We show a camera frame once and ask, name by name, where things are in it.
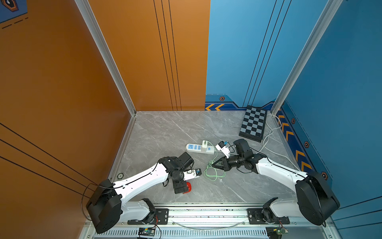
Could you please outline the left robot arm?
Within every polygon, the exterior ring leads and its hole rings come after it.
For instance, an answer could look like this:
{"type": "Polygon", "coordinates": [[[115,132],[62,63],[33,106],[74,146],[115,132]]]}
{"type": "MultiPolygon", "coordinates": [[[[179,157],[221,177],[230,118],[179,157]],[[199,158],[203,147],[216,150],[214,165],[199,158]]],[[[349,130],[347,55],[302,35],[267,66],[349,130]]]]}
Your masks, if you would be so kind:
{"type": "Polygon", "coordinates": [[[127,179],[115,182],[104,180],[96,186],[85,206],[89,214],[87,219],[93,223],[98,234],[122,222],[156,223],[157,210],[153,203],[147,198],[139,201],[132,201],[132,198],[168,181],[173,182],[175,194],[190,192],[189,180],[202,174],[201,169],[193,167],[194,163],[192,157],[184,152],[179,157],[162,157],[149,169],[127,179]]]}

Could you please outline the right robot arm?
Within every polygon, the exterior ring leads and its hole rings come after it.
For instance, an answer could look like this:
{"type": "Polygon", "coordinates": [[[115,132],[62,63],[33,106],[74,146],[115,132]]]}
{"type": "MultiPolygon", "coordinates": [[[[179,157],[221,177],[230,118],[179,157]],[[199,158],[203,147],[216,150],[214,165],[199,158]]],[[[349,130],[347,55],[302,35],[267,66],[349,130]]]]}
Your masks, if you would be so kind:
{"type": "Polygon", "coordinates": [[[292,190],[296,199],[281,200],[274,197],[262,206],[262,221],[279,223],[281,218],[304,217],[310,223],[321,226],[340,208],[340,202],[324,177],[313,171],[306,173],[270,160],[265,154],[252,149],[244,139],[234,142],[236,154],[231,155],[227,144],[219,142],[215,148],[224,156],[212,167],[225,172],[244,166],[249,173],[267,176],[292,190]]]}

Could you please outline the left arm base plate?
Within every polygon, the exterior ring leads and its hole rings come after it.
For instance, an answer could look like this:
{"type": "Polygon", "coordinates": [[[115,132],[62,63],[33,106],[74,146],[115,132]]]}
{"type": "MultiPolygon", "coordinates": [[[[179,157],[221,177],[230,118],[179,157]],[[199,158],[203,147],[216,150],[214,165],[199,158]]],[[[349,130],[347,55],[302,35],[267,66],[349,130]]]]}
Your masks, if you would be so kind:
{"type": "Polygon", "coordinates": [[[167,225],[169,219],[169,209],[156,209],[155,213],[150,212],[143,220],[129,220],[129,225],[167,225]]]}

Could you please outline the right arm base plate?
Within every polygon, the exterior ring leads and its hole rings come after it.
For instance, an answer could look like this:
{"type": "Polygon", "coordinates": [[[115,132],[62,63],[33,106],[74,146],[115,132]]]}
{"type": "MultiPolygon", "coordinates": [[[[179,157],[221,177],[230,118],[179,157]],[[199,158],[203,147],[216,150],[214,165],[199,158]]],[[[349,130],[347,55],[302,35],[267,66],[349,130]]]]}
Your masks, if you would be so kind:
{"type": "Polygon", "coordinates": [[[278,225],[290,224],[288,217],[276,217],[269,209],[263,208],[249,208],[247,209],[247,216],[251,225],[278,225]]]}

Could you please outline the red electric shaver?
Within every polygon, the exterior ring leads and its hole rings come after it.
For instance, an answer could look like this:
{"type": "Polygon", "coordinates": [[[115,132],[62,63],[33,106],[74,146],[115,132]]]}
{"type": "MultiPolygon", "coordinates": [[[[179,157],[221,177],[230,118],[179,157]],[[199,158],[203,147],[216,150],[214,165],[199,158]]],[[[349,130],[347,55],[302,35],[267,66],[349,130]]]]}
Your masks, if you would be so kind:
{"type": "Polygon", "coordinates": [[[192,186],[190,182],[186,182],[186,184],[183,187],[183,194],[189,193],[192,190],[192,186]]]}

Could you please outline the white usb charger adapter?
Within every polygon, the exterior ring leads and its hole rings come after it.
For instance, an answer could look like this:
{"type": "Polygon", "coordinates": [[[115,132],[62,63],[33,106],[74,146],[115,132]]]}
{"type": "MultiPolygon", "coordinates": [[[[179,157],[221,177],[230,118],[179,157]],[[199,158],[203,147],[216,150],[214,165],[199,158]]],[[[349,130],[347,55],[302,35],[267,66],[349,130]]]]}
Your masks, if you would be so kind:
{"type": "Polygon", "coordinates": [[[206,140],[203,140],[202,142],[202,151],[206,152],[208,149],[208,142],[206,140]]]}

